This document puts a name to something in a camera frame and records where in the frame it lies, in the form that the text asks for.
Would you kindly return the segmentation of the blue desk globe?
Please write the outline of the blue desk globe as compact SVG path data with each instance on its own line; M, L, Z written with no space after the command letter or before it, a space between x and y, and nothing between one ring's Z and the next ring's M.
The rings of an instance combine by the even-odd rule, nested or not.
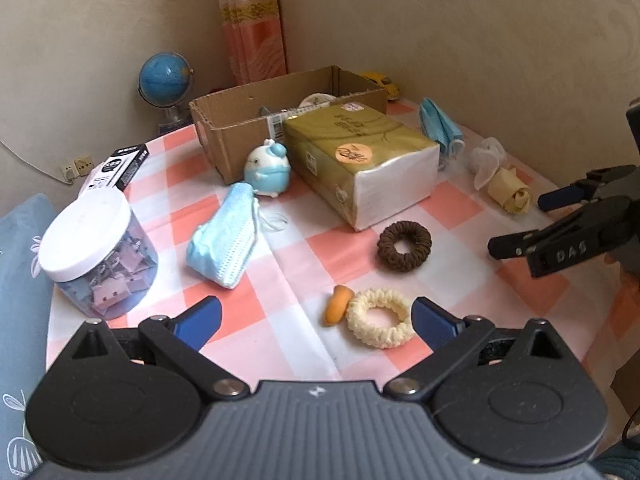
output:
M143 63L138 93L146 104L163 111L164 118L157 125L160 136L192 122L183 102L191 92L193 77L190 63L177 52L158 52Z

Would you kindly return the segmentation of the blue floral sofa cover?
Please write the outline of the blue floral sofa cover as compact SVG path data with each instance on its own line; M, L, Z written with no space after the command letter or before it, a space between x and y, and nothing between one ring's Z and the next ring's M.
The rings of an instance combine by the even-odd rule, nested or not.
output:
M1 218L1 477L41 464L25 425L27 401L46 370L53 283L40 269L41 237L55 217L37 194Z

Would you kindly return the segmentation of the blue face mask stack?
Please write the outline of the blue face mask stack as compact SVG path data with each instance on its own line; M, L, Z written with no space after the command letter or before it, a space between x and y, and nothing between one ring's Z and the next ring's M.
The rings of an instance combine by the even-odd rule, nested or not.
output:
M262 228L282 231L288 225L283 214L266 216L248 183L235 183L213 217L192 234L186 248L186 264L209 281L234 289L245 272Z

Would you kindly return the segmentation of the white sock ball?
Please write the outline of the white sock ball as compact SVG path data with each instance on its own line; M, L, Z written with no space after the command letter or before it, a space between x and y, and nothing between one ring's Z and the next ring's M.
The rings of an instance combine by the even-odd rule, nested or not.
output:
M491 136L480 141L472 149L469 159L469 167L474 174L474 188L479 191L488 185L505 161L506 150L496 138Z

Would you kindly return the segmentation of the white wall socket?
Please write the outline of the white wall socket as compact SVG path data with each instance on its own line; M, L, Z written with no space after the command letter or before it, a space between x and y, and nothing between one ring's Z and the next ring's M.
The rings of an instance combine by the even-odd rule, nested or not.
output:
M73 162L66 162L60 166L60 173L65 182L70 183L79 177L76 165Z

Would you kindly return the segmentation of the orange finger cot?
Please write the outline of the orange finger cot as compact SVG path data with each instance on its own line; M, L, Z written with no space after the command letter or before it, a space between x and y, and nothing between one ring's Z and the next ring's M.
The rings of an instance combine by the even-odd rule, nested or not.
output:
M323 313L323 322L326 326L334 326L344 318L349 303L355 293L345 285L336 285L326 302L326 310Z

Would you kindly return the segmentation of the brown cardboard box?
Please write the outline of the brown cardboard box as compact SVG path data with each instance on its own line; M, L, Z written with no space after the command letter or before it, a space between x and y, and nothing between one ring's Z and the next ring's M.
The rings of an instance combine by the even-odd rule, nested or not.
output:
M387 92L360 75L328 66L209 93L190 102L198 140L226 185L244 178L248 154L267 139L284 141L284 122L305 113L303 99L328 94L332 105L358 102L386 112Z

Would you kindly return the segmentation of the brown hair scrunchie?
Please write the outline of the brown hair scrunchie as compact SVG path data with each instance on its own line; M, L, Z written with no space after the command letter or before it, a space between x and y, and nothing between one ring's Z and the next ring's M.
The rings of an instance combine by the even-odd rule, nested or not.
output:
M396 245L406 242L408 252L398 252ZM422 224L401 220L386 226L378 238L378 258L390 270L408 273L416 270L431 255L433 240L430 231Z

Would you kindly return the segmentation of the cream embroidered sachet pouch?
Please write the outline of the cream embroidered sachet pouch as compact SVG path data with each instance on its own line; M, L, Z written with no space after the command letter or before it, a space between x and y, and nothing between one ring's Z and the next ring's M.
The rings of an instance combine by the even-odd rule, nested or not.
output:
M303 98L299 103L299 107L306 108L328 106L335 100L336 96L332 96L332 94L317 92L306 96L306 98Z

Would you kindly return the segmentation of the cream hair scrunchie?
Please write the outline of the cream hair scrunchie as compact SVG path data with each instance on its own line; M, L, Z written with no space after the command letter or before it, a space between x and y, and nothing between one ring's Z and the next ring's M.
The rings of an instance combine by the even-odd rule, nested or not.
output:
M383 327L369 322L368 312L384 309L398 319L394 326ZM357 292L346 310L348 328L366 346L375 349L398 348L414 337L410 301L400 292L388 288L369 288Z

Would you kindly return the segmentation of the yellow sock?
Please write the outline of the yellow sock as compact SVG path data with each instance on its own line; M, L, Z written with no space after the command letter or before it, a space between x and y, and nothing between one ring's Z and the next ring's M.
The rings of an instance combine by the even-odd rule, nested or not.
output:
M508 214L526 214L532 201L530 188L514 170L500 168L487 187L488 195Z

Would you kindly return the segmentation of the yellow toy car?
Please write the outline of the yellow toy car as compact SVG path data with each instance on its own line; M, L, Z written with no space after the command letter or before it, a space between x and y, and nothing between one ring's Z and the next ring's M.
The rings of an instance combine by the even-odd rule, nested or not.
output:
M398 101L401 98L398 85L395 84L389 76L378 72L361 72L360 76L369 79L377 86L383 88L387 92L387 99L390 102Z

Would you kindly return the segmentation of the folded blue face mask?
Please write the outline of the folded blue face mask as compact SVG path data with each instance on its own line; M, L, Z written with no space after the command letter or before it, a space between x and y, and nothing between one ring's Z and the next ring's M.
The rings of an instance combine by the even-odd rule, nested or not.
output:
M424 98L421 101L419 118L424 136L438 145L438 169L443 170L464 151L463 133L448 115L429 98Z

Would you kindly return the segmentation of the beige wall socket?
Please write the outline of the beige wall socket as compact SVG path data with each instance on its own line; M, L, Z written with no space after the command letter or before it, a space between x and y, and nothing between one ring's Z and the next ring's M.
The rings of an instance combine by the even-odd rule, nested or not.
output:
M89 155L81 156L74 160L74 166L79 177L87 177L94 169L94 161Z

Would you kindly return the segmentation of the black white pen box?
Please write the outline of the black white pen box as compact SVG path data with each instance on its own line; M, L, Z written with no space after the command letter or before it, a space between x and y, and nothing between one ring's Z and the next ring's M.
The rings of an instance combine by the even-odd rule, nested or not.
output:
M91 170L79 194L96 188L118 188L124 192L148 157L149 149L145 144L118 148Z

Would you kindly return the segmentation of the clear jar white lid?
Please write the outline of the clear jar white lid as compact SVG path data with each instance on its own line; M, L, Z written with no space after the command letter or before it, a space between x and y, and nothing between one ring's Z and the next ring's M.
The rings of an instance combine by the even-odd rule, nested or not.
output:
M41 270L89 318L129 312L157 274L157 252L118 188L79 194L41 239Z

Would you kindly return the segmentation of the checkered orange white tablecloth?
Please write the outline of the checkered orange white tablecloth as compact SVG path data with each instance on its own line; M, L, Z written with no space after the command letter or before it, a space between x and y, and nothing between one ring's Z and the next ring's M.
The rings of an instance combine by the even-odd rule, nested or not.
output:
M148 294L116 325L177 315L216 296L224 307L222 324L204 353L250 385L263 379L384 384L428 355L420 340L380 351L364 346L344 325L324 326L322 315L336 285L425 296L457 316L479 314L502 327L546 318L602 388L638 350L639 298L620 282L616 266L594 259L535 280L525 261L489 257L491 237L541 229L549 218L537 209L517 217L503 212L474 190L463 159L440 172L432 194L404 213L433 237L430 258L418 270L387 272L376 258L380 228L353 231L293 178L288 192L262 202L267 225L239 285L227 290L184 262L192 233L226 194L195 130L162 136L149 150L127 195L160 264Z

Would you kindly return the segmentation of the blue white plush toy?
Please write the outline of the blue white plush toy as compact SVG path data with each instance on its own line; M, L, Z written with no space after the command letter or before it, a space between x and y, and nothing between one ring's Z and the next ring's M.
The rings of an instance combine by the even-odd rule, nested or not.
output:
M265 140L247 156L244 181L256 195L277 198L288 189L290 175L286 147L275 140Z

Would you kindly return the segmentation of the gold tissue paper pack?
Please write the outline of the gold tissue paper pack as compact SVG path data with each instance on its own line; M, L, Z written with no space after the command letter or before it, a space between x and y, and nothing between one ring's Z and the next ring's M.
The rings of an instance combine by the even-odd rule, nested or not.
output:
M438 145L358 102L288 118L284 137L296 174L356 231L419 203L435 185Z

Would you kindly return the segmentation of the orange pink curtain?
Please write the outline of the orange pink curtain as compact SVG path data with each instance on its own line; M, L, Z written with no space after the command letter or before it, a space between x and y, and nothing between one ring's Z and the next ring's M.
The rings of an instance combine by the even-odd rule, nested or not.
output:
M218 0L222 31L237 84L286 73L278 0Z

